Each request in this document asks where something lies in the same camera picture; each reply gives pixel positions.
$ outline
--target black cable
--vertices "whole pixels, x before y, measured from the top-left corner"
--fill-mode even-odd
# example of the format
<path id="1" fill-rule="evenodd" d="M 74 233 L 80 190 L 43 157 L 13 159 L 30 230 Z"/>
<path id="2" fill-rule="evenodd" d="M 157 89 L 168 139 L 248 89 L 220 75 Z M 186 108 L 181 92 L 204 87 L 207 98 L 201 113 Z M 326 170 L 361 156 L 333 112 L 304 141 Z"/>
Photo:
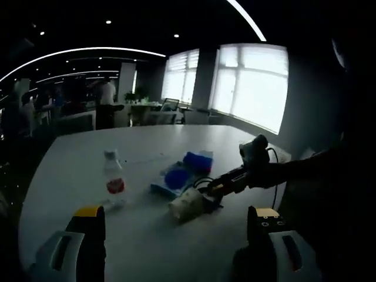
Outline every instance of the black cable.
<path id="1" fill-rule="evenodd" d="M 208 177 L 208 176 L 200 177 L 195 182 L 193 182 L 193 188 L 196 188 L 198 185 L 202 183 L 210 183 L 212 181 L 213 179 L 211 177 Z"/>
<path id="2" fill-rule="evenodd" d="M 208 188 L 207 186 L 197 188 L 200 184 L 210 183 L 213 180 L 214 179 L 211 178 L 211 177 L 203 176 L 203 177 L 198 178 L 195 182 L 193 182 L 193 185 L 192 185 L 193 188 L 197 189 L 197 191 L 199 191 L 203 195 L 203 198 L 204 198 L 203 205 L 204 205 L 204 211 L 206 213 L 212 213 L 213 211 L 215 211 L 219 207 L 223 207 L 220 204 L 223 196 L 217 196 L 217 197 L 208 196 L 207 193 L 209 192 L 210 188 Z"/>
<path id="3" fill-rule="evenodd" d="M 266 149 L 266 151 L 269 151 L 269 150 L 272 150 L 276 156 L 276 160 L 277 160 L 277 163 L 279 163 L 278 161 L 278 156 L 277 156 L 277 152 L 276 150 L 274 150 L 273 148 L 268 148 Z M 274 209 L 274 206 L 276 205 L 276 200 L 277 200 L 277 189 L 278 189 L 278 184 L 276 185 L 276 189 L 274 191 L 274 200 L 273 200 L 273 204 L 271 205 L 271 208 Z"/>

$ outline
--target white table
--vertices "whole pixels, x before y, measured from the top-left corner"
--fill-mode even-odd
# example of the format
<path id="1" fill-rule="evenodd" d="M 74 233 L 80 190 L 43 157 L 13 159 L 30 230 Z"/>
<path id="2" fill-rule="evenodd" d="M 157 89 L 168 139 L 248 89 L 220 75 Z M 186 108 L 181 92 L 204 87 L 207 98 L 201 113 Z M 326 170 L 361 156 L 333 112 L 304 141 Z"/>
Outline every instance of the white table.
<path id="1" fill-rule="evenodd" d="M 117 148 L 132 203 L 106 215 L 108 281 L 221 280 L 234 252 L 247 244 L 247 208 L 270 207 L 274 189 L 232 193 L 223 199 L 223 209 L 178 226 L 168 212 L 169 201 L 149 193 L 149 185 L 190 150 L 214 151 L 212 177 L 228 172 L 241 165 L 239 143 L 253 137 L 230 126 L 167 125 L 57 138 L 26 195 L 19 228 L 22 265 L 27 268 L 35 261 L 37 249 L 55 231 L 64 230 L 77 209 L 108 198 L 103 150 Z M 276 149 L 281 160 L 289 160 L 290 155 Z"/>

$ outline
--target ceiling light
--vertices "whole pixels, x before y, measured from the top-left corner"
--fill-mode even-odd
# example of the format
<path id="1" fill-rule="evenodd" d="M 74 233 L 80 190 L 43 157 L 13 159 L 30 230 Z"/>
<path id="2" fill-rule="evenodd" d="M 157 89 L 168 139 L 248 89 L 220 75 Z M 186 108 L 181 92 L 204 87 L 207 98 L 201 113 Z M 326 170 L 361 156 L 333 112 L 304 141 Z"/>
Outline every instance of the ceiling light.
<path id="1" fill-rule="evenodd" d="M 87 72 L 74 72 L 74 73 L 66 73 L 65 75 L 56 75 L 56 76 L 53 76 L 53 77 L 51 77 L 51 78 L 45 78 L 45 79 L 42 79 L 42 80 L 39 80 L 39 81 L 37 81 L 37 82 L 35 82 L 35 83 L 39 83 L 39 82 L 43 82 L 43 81 L 46 81 L 46 80 L 50 80 L 50 79 L 55 79 L 55 78 L 63 78 L 63 77 L 65 77 L 65 76 L 72 76 L 72 75 L 83 75 L 83 74 L 85 74 L 85 73 L 97 73 L 97 72 L 114 72 L 114 73 L 116 73 L 116 72 L 119 72 L 118 70 L 117 71 L 112 71 L 112 70 L 90 70 L 90 71 L 87 71 Z"/>
<path id="2" fill-rule="evenodd" d="M 132 49 L 132 48 L 121 48 L 121 47 L 87 47 L 87 48 L 70 49 L 70 50 L 59 51 L 59 52 L 51 53 L 51 54 L 48 54 L 48 55 L 45 55 L 45 56 L 41 56 L 41 57 L 36 58 L 34 60 L 31 60 L 31 61 L 29 61 L 27 63 L 24 63 L 23 65 L 15 68 L 11 72 L 9 72 L 7 75 L 3 76 L 0 79 L 0 82 L 2 82 L 4 79 L 6 79 L 12 73 L 18 71 L 19 69 L 22 69 L 24 66 L 28 66 L 31 63 L 35 63 L 35 62 L 37 62 L 39 60 L 42 60 L 42 59 L 45 59 L 45 58 L 48 58 L 48 57 L 51 57 L 51 56 L 56 56 L 56 55 L 64 54 L 64 53 L 77 52 L 77 51 L 87 51 L 87 50 L 130 51 L 130 52 L 139 52 L 139 53 L 144 53 L 144 54 L 149 54 L 149 55 L 154 55 L 154 56 L 159 56 L 159 57 L 164 57 L 164 58 L 166 57 L 166 55 L 162 55 L 162 54 L 159 54 L 159 53 L 154 53 L 154 52 L 149 52 L 149 51 L 144 51 L 144 50 L 139 50 L 139 49 Z"/>
<path id="3" fill-rule="evenodd" d="M 248 24 L 251 26 L 251 28 L 253 29 L 253 31 L 257 34 L 258 38 L 261 40 L 261 41 L 266 41 L 263 33 L 261 32 L 261 30 L 258 28 L 258 26 L 256 25 L 256 23 L 252 20 L 251 16 L 246 12 L 246 10 L 243 9 L 242 6 L 240 6 L 240 4 L 238 2 L 236 2 L 236 0 L 227 0 L 228 3 L 230 3 L 232 5 L 232 7 L 234 7 L 238 13 L 248 22 Z"/>

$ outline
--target office floor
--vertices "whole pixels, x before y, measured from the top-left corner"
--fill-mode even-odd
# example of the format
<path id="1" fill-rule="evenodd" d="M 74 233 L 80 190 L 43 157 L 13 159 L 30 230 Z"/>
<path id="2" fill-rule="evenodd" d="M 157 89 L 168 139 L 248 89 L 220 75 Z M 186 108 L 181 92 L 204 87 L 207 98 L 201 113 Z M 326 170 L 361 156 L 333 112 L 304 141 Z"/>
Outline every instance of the office floor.
<path id="1" fill-rule="evenodd" d="M 41 135 L 9 144 L 0 142 L 0 192 L 9 209 L 11 223 L 17 227 L 30 182 L 55 136 L 42 130 Z"/>

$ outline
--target chair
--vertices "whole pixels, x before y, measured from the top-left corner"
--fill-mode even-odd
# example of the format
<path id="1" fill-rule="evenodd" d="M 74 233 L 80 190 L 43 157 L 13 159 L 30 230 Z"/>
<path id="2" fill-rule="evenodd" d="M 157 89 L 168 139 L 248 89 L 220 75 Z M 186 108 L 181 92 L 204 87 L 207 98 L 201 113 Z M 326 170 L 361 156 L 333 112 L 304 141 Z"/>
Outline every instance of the chair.
<path id="1" fill-rule="evenodd" d="M 115 112 L 115 127 L 127 127 L 130 125 L 130 109 L 131 105 L 124 105 L 124 109 Z"/>
<path id="2" fill-rule="evenodd" d="M 184 124 L 186 125 L 208 125 L 209 114 L 196 110 L 184 111 Z"/>
<path id="3" fill-rule="evenodd" d="M 177 111 L 174 112 L 146 112 L 142 125 L 173 125 Z"/>
<path id="4" fill-rule="evenodd" d="M 180 100 L 166 98 L 160 108 L 161 112 L 175 112 L 179 105 Z"/>
<path id="5" fill-rule="evenodd" d="M 99 129 L 115 127 L 115 112 L 122 110 L 124 105 L 98 105 L 96 107 L 96 126 Z"/>
<path id="6" fill-rule="evenodd" d="M 94 130 L 95 111 L 60 118 L 57 121 L 58 135 L 69 135 Z"/>

